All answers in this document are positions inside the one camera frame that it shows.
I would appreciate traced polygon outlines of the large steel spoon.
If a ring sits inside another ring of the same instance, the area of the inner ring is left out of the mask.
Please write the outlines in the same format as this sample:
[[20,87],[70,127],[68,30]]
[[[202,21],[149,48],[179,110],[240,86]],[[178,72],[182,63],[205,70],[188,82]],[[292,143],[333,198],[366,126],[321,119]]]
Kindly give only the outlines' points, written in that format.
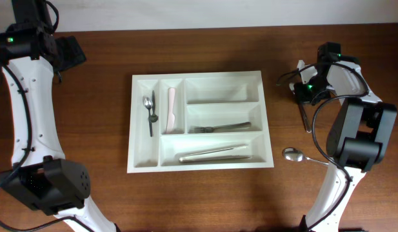
[[291,82],[291,83],[289,84],[289,87],[290,87],[290,89],[291,89],[291,91],[292,91],[292,93],[293,93],[293,95],[294,95],[294,97],[295,97],[296,103],[297,103],[297,105],[298,105],[299,112],[300,112],[300,114],[301,114],[301,118],[302,118],[302,121],[303,121],[303,124],[304,124],[304,128],[305,128],[305,130],[306,130],[307,133],[311,133],[311,132],[312,132],[312,127],[311,127],[310,122],[309,122],[309,120],[308,120],[306,111],[304,110],[303,103],[302,103],[302,102],[297,98],[297,96],[296,96],[295,88],[294,88],[294,83]]

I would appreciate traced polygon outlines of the pink plastic knife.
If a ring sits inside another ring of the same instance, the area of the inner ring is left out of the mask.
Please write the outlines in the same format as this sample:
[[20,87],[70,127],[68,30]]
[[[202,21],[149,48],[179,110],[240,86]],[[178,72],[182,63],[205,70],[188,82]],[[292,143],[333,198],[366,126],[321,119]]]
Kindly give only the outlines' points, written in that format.
[[166,134],[171,133],[174,130],[175,126],[175,115],[174,115],[174,106],[175,106],[175,97],[176,97],[176,89],[169,88],[168,89],[168,118],[166,123]]

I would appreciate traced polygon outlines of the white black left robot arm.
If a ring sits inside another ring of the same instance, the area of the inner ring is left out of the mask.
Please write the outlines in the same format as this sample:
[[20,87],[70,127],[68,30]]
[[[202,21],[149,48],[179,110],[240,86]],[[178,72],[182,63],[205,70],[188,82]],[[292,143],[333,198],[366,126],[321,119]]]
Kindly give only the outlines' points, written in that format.
[[27,208],[75,231],[117,231],[91,198],[84,165],[67,160],[55,125],[54,77],[86,61],[77,39],[54,37],[59,21],[49,1],[12,1],[15,23],[0,34],[0,67],[14,124],[12,167],[0,189]]

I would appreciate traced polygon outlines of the thin steel fork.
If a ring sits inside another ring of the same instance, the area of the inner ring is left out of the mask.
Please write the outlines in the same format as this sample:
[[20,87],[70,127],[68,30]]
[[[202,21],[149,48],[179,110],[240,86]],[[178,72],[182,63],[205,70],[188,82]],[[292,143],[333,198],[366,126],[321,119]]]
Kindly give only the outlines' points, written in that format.
[[192,126],[188,133],[217,133],[226,131],[237,131],[248,129],[252,126],[251,122],[242,122],[237,124],[225,124],[220,126]]

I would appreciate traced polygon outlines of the small steel teaspoon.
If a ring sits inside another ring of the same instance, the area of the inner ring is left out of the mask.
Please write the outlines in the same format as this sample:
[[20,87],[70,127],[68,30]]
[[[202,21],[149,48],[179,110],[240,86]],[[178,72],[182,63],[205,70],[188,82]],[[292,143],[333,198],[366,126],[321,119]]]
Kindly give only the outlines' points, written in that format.
[[148,110],[149,132],[150,132],[150,136],[153,137],[154,133],[153,133],[153,126],[152,126],[152,122],[151,122],[151,116],[152,116],[151,110],[152,110],[153,102],[149,97],[143,97],[143,105]]

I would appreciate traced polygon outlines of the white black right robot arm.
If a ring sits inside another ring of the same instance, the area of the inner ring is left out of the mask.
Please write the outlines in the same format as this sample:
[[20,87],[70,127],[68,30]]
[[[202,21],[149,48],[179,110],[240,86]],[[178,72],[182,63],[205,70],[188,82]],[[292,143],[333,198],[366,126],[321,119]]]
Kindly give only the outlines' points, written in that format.
[[300,82],[290,89],[299,106],[317,105],[319,112],[333,101],[341,108],[328,133],[325,149],[327,172],[309,212],[303,215],[299,231],[338,231],[341,216],[358,183],[385,155],[397,108],[384,103],[365,81],[356,57],[342,55],[339,43],[327,42],[317,50],[317,61],[299,61],[292,75]]

